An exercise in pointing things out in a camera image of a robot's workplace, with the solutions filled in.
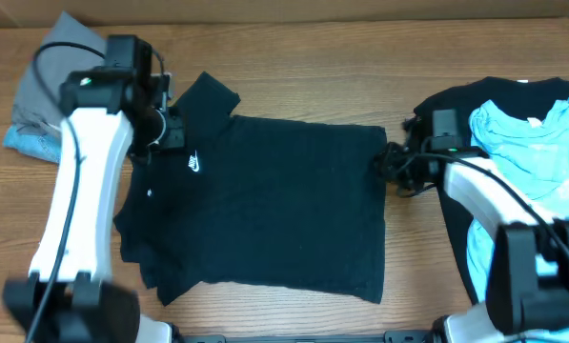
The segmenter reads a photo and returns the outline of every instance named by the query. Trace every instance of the brown backdrop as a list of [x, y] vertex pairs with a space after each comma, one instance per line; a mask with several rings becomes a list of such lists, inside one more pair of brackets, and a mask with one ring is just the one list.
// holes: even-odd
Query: brown backdrop
[[50, 27], [62, 10], [86, 25], [284, 23], [569, 15], [569, 0], [0, 0], [0, 28]]

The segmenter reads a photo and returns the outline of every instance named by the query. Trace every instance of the black t-shirt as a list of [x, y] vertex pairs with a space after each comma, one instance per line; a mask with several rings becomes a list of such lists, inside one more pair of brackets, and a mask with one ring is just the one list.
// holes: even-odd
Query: black t-shirt
[[121, 255], [168, 304], [200, 281], [343, 293], [378, 303], [384, 274], [380, 127], [230, 116], [203, 73], [174, 105], [185, 151], [134, 165], [115, 217]]
[[[414, 112], [418, 116], [427, 116], [434, 110], [455, 109], [458, 115], [465, 118], [468, 123], [468, 118], [474, 110], [486, 101], [492, 100], [509, 116], [521, 120], [526, 120], [528, 117], [544, 120], [556, 100], [565, 100], [568, 97], [569, 81], [560, 78], [520, 83], [486, 77], [466, 86], [452, 87], [439, 92], [424, 100], [414, 109]], [[470, 127], [466, 126], [466, 128], [464, 141], [470, 144], [472, 134]], [[476, 304], [477, 295], [466, 263], [466, 239], [473, 216], [456, 200], [450, 198], [442, 186], [438, 187], [438, 198], [462, 282], [471, 301]]]

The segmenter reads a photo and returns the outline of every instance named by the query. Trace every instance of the black fabric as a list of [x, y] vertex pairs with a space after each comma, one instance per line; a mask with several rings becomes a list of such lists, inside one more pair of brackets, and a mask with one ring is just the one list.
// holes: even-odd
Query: black fabric
[[[544, 120], [556, 100], [565, 100], [568, 97], [569, 81], [560, 78], [520, 83], [496, 77], [486, 77], [466, 86], [453, 87], [437, 93], [419, 104], [414, 112], [418, 116], [427, 116], [432, 114], [434, 110], [455, 109], [468, 123], [468, 118], [474, 110], [486, 101], [492, 100], [499, 109], [517, 119], [526, 120], [528, 117], [535, 117]], [[467, 126], [464, 137], [466, 144], [470, 144], [470, 138], [471, 130]], [[466, 239], [473, 216], [457, 201], [450, 198], [442, 185], [439, 185], [437, 189], [457, 268], [471, 302], [476, 304], [478, 302], [477, 295], [466, 261]]]
[[230, 116], [238, 102], [207, 73], [176, 102], [186, 150], [133, 166], [114, 220], [123, 260], [164, 305], [200, 281], [379, 303], [385, 186], [372, 161], [384, 129]]

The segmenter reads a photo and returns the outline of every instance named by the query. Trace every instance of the blue fabric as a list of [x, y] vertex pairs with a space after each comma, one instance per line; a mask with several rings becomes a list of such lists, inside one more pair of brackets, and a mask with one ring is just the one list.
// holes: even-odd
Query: blue fabric
[[17, 149], [28, 156], [45, 161], [59, 163], [62, 145], [59, 139], [49, 134], [22, 134], [12, 125], [5, 134], [3, 145], [6, 148]]
[[[541, 123], [510, 117], [487, 101], [473, 111], [469, 125], [471, 144], [487, 151], [508, 180], [544, 208], [569, 217], [569, 98], [558, 100]], [[479, 301], [485, 300], [493, 250], [494, 242], [475, 220], [467, 262]], [[537, 256], [537, 271], [553, 274], [557, 265]], [[548, 336], [569, 340], [569, 329]]]

